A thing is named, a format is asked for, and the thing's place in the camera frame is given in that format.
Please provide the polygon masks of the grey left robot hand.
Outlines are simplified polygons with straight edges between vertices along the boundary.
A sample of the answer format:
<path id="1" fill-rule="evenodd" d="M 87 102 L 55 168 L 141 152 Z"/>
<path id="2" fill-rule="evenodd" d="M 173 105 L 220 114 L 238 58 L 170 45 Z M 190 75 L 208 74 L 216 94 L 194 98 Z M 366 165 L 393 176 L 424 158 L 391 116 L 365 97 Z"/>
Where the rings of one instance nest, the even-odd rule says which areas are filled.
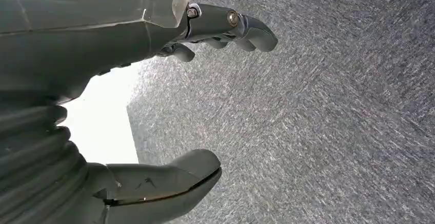
<path id="1" fill-rule="evenodd" d="M 272 51 L 260 20 L 190 0 L 1 0 L 1 223 L 164 223 L 219 181 L 218 157 L 192 150 L 162 166 L 87 162 L 61 125 L 63 104 L 97 75 L 187 43 Z"/>

